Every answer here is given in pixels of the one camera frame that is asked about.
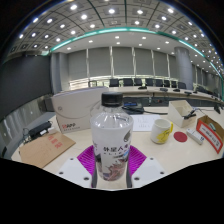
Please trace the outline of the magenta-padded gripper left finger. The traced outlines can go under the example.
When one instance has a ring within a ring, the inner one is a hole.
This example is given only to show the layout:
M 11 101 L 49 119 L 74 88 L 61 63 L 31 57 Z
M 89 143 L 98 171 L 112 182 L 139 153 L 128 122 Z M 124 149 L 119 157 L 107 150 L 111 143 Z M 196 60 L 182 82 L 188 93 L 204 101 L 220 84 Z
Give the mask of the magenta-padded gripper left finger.
M 89 146 L 77 157 L 70 157 L 59 169 L 57 175 L 84 188 L 95 188 L 97 170 L 93 147 Z

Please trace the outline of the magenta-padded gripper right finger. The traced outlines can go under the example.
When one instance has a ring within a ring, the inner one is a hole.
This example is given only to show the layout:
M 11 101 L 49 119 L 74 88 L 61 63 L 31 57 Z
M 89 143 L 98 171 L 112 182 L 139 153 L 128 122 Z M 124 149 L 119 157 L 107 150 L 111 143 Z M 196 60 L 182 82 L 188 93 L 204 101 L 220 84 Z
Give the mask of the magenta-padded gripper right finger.
M 165 170 L 154 157 L 147 157 L 130 147 L 126 183 L 128 188 L 140 188 L 165 176 Z

